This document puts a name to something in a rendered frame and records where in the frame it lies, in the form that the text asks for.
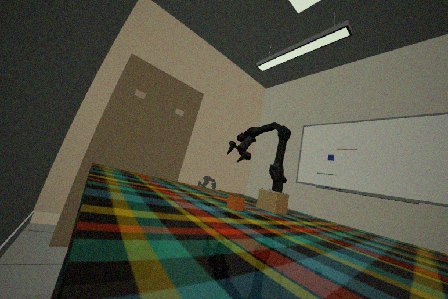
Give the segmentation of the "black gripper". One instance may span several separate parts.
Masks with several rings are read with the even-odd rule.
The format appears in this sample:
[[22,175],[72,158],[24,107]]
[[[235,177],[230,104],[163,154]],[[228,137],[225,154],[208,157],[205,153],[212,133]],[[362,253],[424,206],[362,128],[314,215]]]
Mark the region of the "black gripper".
[[229,150],[227,152],[227,155],[234,150],[234,148],[236,148],[237,150],[239,150],[240,152],[243,153],[243,155],[237,160],[237,163],[241,160],[250,160],[251,159],[251,153],[249,152],[245,152],[246,149],[248,149],[248,147],[250,146],[249,143],[247,141],[242,141],[238,146],[236,146],[236,143],[234,141],[230,141],[229,142]]

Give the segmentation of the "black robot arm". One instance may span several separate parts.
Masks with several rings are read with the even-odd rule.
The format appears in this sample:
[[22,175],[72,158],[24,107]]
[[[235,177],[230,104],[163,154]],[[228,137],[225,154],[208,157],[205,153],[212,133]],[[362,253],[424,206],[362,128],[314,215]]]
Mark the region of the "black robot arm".
[[272,122],[261,127],[250,127],[244,133],[239,134],[237,136],[237,140],[240,142],[247,141],[249,145],[251,145],[253,142],[256,142],[255,137],[259,136],[261,133],[269,132],[275,129],[278,130],[277,135],[279,138],[279,142],[277,146],[276,158],[274,163],[270,165],[269,174],[271,176],[271,179],[274,180],[272,190],[282,193],[283,183],[286,183],[287,181],[287,179],[283,175],[283,160],[286,151],[286,144],[290,139],[291,131],[286,126],[281,126],[277,122]]

